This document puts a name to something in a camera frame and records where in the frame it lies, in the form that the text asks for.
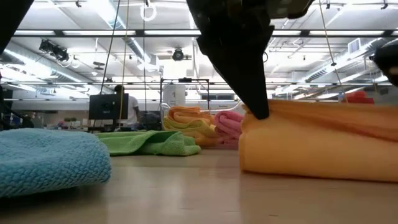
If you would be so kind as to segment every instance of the orange towel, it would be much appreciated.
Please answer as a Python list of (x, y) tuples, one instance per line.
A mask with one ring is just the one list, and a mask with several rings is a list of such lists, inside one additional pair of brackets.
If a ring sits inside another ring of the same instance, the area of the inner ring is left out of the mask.
[(242, 170), (398, 182), (398, 107), (269, 101), (247, 112), (239, 138)]
[(168, 117), (171, 120), (185, 124), (199, 119), (208, 125), (214, 124), (214, 116), (209, 114), (209, 112), (201, 112), (197, 106), (173, 106), (169, 110)]

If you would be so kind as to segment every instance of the ceiling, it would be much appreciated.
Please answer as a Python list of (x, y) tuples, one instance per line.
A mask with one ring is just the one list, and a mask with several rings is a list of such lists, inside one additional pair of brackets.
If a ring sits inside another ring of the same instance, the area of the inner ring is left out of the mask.
[[(97, 0), (97, 3), (92, 3), (92, 0), (80, 1), (81, 7), (76, 7), (75, 1), (36, 0), (21, 22), (19, 29), (110, 29), (104, 20), (106, 11), (110, 9), (107, 7), (98, 9), (98, 6), (93, 6), (93, 4), (106, 1)], [(309, 12), (300, 19), (278, 19), (272, 21), (272, 24), (275, 25), (276, 29), (286, 30), (323, 29), (322, 15), (316, 2), (318, 1), (315, 1)], [(382, 10), (384, 1), (380, 0), (330, 0), (330, 9), (326, 9), (326, 5), (322, 6), (327, 29), (397, 29), (398, 0), (388, 0), (387, 2), (389, 7)], [(114, 7), (117, 7), (118, 3), (118, 0), (114, 0)], [(150, 3), (152, 7), (156, 8), (157, 13), (153, 20), (146, 22), (142, 19), (140, 12), (142, 1), (120, 1), (119, 16), (128, 29), (196, 29), (196, 26), (190, 20), (190, 13), (185, 1), (152, 0)], [(146, 17), (150, 17), (152, 9), (147, 9), (145, 12)], [(86, 82), (90, 80), (102, 82), (104, 70), (95, 70), (96, 65), (93, 65), (93, 62), (106, 63), (108, 52), (110, 52), (110, 56), (105, 75), (107, 78), (121, 82), (124, 74), (125, 82), (143, 82), (144, 75), (147, 82), (159, 82), (160, 80), (158, 70), (140, 69), (139, 65), (142, 61), (126, 46), (125, 41), (121, 38), (113, 38), (112, 40), (112, 38), (100, 37), (96, 40), (95, 38), (13, 37), (11, 44), (16, 44), (15, 48), (22, 47), (29, 50), (29, 52), (36, 54), (39, 62), (55, 68), (58, 66), (57, 61), (49, 55), (43, 56), (43, 53), (39, 50), (42, 39), (48, 39), (51, 43), (68, 49), (70, 57), (74, 57), (76, 60), (72, 63), (71, 61), (61, 63), (63, 67), (66, 67), (64, 68), (66, 69), (65, 73), (73, 73)], [(334, 57), (343, 54), (347, 51), (348, 43), (354, 39), (331, 37), (329, 39), (331, 54)], [(137, 37), (135, 40), (146, 54), (158, 57), (157, 65), (164, 67), (164, 78), (186, 76), (194, 78), (196, 66), (198, 78), (209, 78), (212, 82), (224, 82), (213, 69), (207, 57), (200, 53), (197, 43), (191, 37)], [(174, 62), (171, 55), (176, 48), (181, 48), (185, 55), (189, 55), (190, 59)], [(268, 60), (264, 64), (264, 70), (267, 82), (300, 82), (303, 77), (308, 75), (309, 71), (322, 67), (331, 59), (325, 38), (275, 38), (270, 41), (266, 52)], [(192, 60), (193, 54), (195, 54), (195, 61)], [(349, 77), (373, 66), (371, 62), (365, 61), (364, 58), (353, 60), (352, 63), (338, 68), (340, 78)], [(361, 80), (364, 80), (364, 77), (365, 79), (369, 78), (368, 76), (372, 73), (374, 78), (377, 77), (375, 75), (377, 72), (372, 70), (369, 73), (365, 72), (361, 76)], [(338, 81), (336, 75), (330, 73), (319, 80), (331, 83)], [(319, 89), (317, 86), (301, 87), (294, 88), (290, 91), (290, 94), (298, 95), (301, 91), (311, 92), (312, 90), (309, 88)], [(226, 85), (219, 86), (219, 88), (229, 89)], [(269, 90), (276, 91), (278, 89), (280, 90), (279, 93), (286, 93), (281, 88), (285, 87), (277, 85), (268, 87)]]

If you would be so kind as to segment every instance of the wooden table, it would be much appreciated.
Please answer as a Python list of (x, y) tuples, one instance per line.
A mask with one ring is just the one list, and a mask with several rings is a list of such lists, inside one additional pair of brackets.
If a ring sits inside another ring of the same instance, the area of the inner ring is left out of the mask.
[(398, 222), (398, 184), (241, 173), (236, 151), (112, 162), (106, 185), (1, 200), (0, 223)]

